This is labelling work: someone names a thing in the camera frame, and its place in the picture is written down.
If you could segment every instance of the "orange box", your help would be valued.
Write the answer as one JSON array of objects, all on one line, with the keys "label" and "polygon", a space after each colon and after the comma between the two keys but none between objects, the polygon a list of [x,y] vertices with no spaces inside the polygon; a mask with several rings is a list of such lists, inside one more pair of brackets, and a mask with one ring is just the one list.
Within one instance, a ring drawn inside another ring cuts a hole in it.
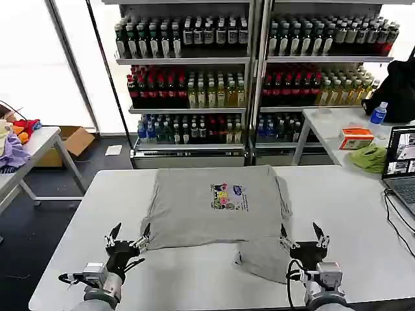
[{"label": "orange box", "polygon": [[375,136],[367,128],[343,128],[339,138],[339,149],[356,150],[368,146]]}]

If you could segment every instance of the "dark floor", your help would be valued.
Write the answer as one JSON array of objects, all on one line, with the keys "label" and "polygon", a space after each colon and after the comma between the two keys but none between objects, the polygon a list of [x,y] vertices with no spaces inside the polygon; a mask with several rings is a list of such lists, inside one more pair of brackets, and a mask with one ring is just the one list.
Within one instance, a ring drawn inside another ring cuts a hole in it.
[{"label": "dark floor", "polygon": [[[104,156],[108,146],[121,144],[120,155]],[[131,169],[124,137],[94,141],[75,161],[89,185],[100,170]],[[66,169],[33,170],[25,181],[38,196],[80,196]],[[0,216],[0,310],[28,310],[28,303],[79,202],[42,202],[20,193]]]}]

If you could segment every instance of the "black bag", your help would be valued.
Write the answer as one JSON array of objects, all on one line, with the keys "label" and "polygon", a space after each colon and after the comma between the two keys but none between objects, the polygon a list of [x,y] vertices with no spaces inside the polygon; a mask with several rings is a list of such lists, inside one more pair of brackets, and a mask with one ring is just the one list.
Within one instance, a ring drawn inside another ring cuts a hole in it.
[{"label": "black bag", "polygon": [[407,62],[393,61],[388,66],[388,77],[371,99],[362,100],[367,115],[387,102],[385,122],[408,123],[415,120],[415,58]]}]

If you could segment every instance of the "laptop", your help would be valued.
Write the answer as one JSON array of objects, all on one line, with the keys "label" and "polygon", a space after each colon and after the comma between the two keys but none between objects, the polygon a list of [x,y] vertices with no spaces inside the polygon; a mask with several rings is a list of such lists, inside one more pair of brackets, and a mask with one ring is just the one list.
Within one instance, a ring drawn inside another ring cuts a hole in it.
[{"label": "laptop", "polygon": [[382,180],[415,214],[415,126],[392,128]]}]

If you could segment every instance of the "white table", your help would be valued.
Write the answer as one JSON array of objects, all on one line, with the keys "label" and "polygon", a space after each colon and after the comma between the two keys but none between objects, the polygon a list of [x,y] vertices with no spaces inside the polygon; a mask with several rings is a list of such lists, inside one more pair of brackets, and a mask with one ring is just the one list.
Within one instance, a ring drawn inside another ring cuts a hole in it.
[{"label": "white table", "polygon": [[85,186],[80,172],[72,161],[71,156],[68,154],[59,133],[60,128],[57,126],[44,126],[39,130],[34,131],[28,143],[23,146],[31,155],[31,159],[13,174],[0,174],[0,214],[21,190],[24,190],[34,200],[35,205],[38,205],[40,201],[45,200],[73,201],[82,199],[82,197],[38,197],[23,181],[23,178],[36,165],[36,162],[41,159],[52,146],[54,146],[65,166],[73,176],[79,190],[82,194],[85,194],[87,186]]},{"label": "white table", "polygon": [[[88,262],[106,262],[104,235],[122,222],[120,239],[139,236],[152,196],[155,170],[99,172],[72,218],[29,303],[32,311],[69,311],[83,299],[82,285],[58,281]],[[278,167],[292,202],[292,238],[315,239],[312,221],[330,235],[327,261],[344,272],[351,303],[415,297],[415,262],[386,222],[383,186],[340,166]],[[415,225],[402,207],[403,216]],[[415,240],[392,213],[401,234]],[[159,249],[127,273],[117,311],[222,310],[288,307],[286,286],[241,271],[236,244]],[[292,283],[295,305],[304,289]]]},{"label": "white table", "polygon": [[[366,116],[363,108],[316,108],[304,109],[305,121],[298,147],[292,160],[293,165],[300,162],[303,149],[309,135],[310,129],[317,136],[318,140],[326,149],[327,154],[336,165],[342,165],[350,170],[360,170],[354,167],[348,158],[349,150],[338,149],[338,135],[342,128],[351,124],[369,127],[369,117]],[[379,126],[379,134],[383,139],[375,138],[374,143],[379,146],[387,147],[389,143],[390,131],[393,124],[382,124]]]}]

